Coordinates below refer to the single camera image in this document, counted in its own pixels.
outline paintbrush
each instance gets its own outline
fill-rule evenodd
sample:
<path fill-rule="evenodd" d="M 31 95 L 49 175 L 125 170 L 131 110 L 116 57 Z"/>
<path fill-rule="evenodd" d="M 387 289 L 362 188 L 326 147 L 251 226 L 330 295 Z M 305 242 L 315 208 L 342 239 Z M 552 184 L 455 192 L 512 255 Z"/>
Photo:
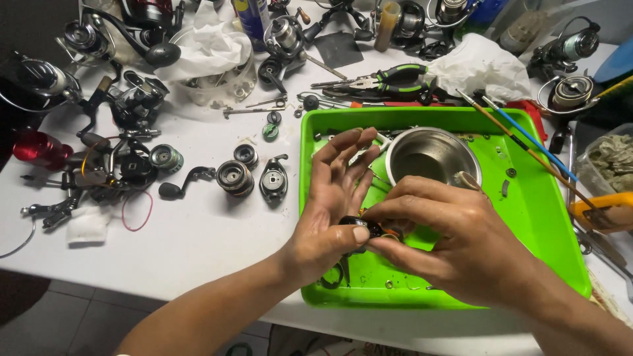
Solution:
<path fill-rule="evenodd" d="M 531 148 L 529 148 L 525 143 L 523 143 L 523 141 L 521 141 L 520 138 L 515 136 L 512 132 L 510 132 L 510 130 L 508 130 L 504 125 L 502 125 L 501 122 L 499 122 L 499 120 L 494 118 L 494 116 L 492 116 L 488 111 L 485 111 L 485 109 L 482 108 L 481 105 L 477 104 L 470 96 L 467 96 L 460 90 L 457 90 L 457 92 L 462 96 L 462 98 L 464 98 L 464 100 L 466 100 L 468 104 L 471 104 L 475 108 L 475 110 L 484 114 L 484 116 L 489 118 L 490 121 L 492 121 L 495 125 L 497 125 L 497 127 L 499 127 L 503 132 L 505 132 L 505 134 L 508 135 L 508 137 L 510 137 L 512 141 L 515 141 L 517 145 L 519 145 L 521 148 L 523 148 L 523 150 L 529 153 L 530 156 L 534 157 L 534 159 L 537 160 L 543 167 L 545 167 L 545 169 L 547 169 L 551 175 L 556 177 L 556 179 L 558 179 L 561 183 L 563 183 L 563 185 L 565 185 L 567 188 L 573 191 L 573 193 L 576 194 L 576 196 L 579 197 L 582 201 L 584 201 L 585 204 L 587 204 L 589 208 L 591 208 L 592 210 L 595 210 L 596 213 L 600 217 L 604 218 L 606 222 L 609 222 L 608 225 L 613 225 L 613 223 L 610 221 L 608 217 L 606 217 L 606 215 L 604 214 L 602 210 L 598 209 L 598 207 L 596 207 L 594 203 L 592 203 L 589 199 L 587 199 L 587 197 L 585 197 L 581 192 L 579 192 L 578 189 L 576 189 L 576 187 L 571 185 L 571 183 L 569 183 L 565 178 L 563 178 L 563 176 L 560 175 L 560 173 L 558 173 L 552 166 L 545 163 L 545 161 L 541 157 L 539 157 L 536 153 L 534 153 L 534 151 L 532 151 Z"/>
<path fill-rule="evenodd" d="M 574 182 L 578 181 L 578 178 L 573 173 L 571 173 L 569 169 L 567 169 L 567 167 L 565 167 L 565 165 L 556 156 L 552 155 L 545 147 L 543 147 L 543 145 L 537 139 L 535 139 L 534 136 L 527 133 L 527 131 L 523 127 L 521 127 L 518 122 L 511 118 L 510 115 L 505 113 L 486 96 L 482 96 L 482 99 L 488 104 L 488 106 L 490 106 L 494 111 L 500 113 L 501 116 L 506 118 L 506 120 L 512 124 L 512 126 L 516 127 L 517 130 L 519 130 L 525 137 L 527 137 L 527 139 L 530 140 L 530 142 L 533 143 L 534 146 L 539 149 L 539 151 L 543 152 L 547 156 L 547 158 L 549 158 L 549 160 L 554 163 L 558 167 L 558 169 L 560 169 L 561 172 L 567 174 L 571 179 L 573 179 Z"/>

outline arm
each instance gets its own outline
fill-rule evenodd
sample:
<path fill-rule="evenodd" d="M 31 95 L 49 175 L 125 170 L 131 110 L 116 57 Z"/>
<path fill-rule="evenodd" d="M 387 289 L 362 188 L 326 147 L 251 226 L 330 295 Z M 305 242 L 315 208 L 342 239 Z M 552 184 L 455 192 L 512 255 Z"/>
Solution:
<path fill-rule="evenodd" d="M 580 296 L 514 236 L 487 197 L 421 177 L 405 177 L 364 215 L 411 230 L 431 227 L 432 251 L 376 238 L 368 250 L 474 305 L 527 318 L 548 356 L 633 355 L 633 330 Z"/>
<path fill-rule="evenodd" d="M 378 157 L 378 147 L 350 166 L 348 161 L 376 133 L 343 132 L 314 155 L 308 202 L 278 252 L 167 303 L 136 325 L 115 355 L 212 355 L 285 297 L 319 279 L 343 253 L 365 244 L 366 227 L 333 225 L 356 215 L 367 195 L 372 183 L 367 167 Z"/>

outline green plastic tray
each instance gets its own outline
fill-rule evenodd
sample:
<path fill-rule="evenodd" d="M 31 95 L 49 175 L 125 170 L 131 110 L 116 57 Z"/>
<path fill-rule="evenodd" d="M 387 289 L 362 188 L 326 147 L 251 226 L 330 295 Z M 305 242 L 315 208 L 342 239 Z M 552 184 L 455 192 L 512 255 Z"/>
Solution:
<path fill-rule="evenodd" d="M 538 137 L 534 123 L 525 112 L 514 109 L 506 112 L 527 132 Z M 507 120 L 496 113 L 493 115 L 538 152 Z M 472 108 L 357 108 L 307 113 L 301 123 L 300 213 L 308 198 L 311 156 L 327 142 L 325 139 L 316 142 L 314 134 L 325 136 L 327 129 L 348 130 L 374 126 L 378 130 L 396 130 L 411 125 L 438 127 L 457 135 L 473 135 L 475 139 L 468 142 L 468 146 L 479 160 L 483 189 L 503 221 L 536 257 L 548 264 L 573 289 L 589 297 L 591 284 L 555 178 L 503 135 L 490 120 Z M 490 138 L 485 139 L 484 134 L 489 134 Z M 504 158 L 499 157 L 497 147 Z M 388 180 L 385 156 L 383 153 L 374 161 L 372 169 L 378 176 Z M 547 161 L 544 155 L 541 154 L 541 157 Z M 508 168 L 517 170 L 515 178 L 506 175 Z M 507 198 L 501 195 L 501 185 L 505 179 L 510 181 Z M 363 207 L 368 208 L 382 201 L 389 189 L 389 186 L 374 179 Z M 430 250 L 437 239 L 435 232 L 420 226 L 407 236 L 405 243 Z M 319 307 L 475 308 L 455 300 L 443 291 L 426 290 L 425 287 L 429 285 L 427 281 L 400 271 L 385 258 L 373 253 L 350 257 L 349 273 L 349 287 L 343 282 L 337 289 L 325 289 L 316 282 L 301 288 L 304 301 Z M 338 271 L 332 269 L 324 277 L 328 281 L 336 281 Z M 392 281 L 392 289 L 386 288 L 387 281 Z"/>

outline black sandpaper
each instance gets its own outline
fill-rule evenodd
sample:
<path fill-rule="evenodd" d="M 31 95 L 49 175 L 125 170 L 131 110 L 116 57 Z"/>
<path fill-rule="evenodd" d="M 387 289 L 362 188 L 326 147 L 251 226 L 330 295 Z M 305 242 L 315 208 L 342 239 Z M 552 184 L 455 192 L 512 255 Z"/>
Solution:
<path fill-rule="evenodd" d="M 330 68 L 345 67 L 363 61 L 363 53 L 354 41 L 354 36 L 339 31 L 315 39 L 315 46 L 323 63 Z"/>

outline tile floor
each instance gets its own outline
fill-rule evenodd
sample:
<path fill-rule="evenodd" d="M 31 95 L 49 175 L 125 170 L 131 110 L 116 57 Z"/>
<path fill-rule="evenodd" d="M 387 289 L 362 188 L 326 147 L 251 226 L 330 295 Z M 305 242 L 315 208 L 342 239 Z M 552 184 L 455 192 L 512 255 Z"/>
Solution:
<path fill-rule="evenodd" d="M 51 281 L 28 311 L 0 327 L 0 355 L 110 356 L 123 337 L 164 302 L 63 281 Z M 216 353 L 246 342 L 266 356 L 270 324 L 255 322 Z"/>

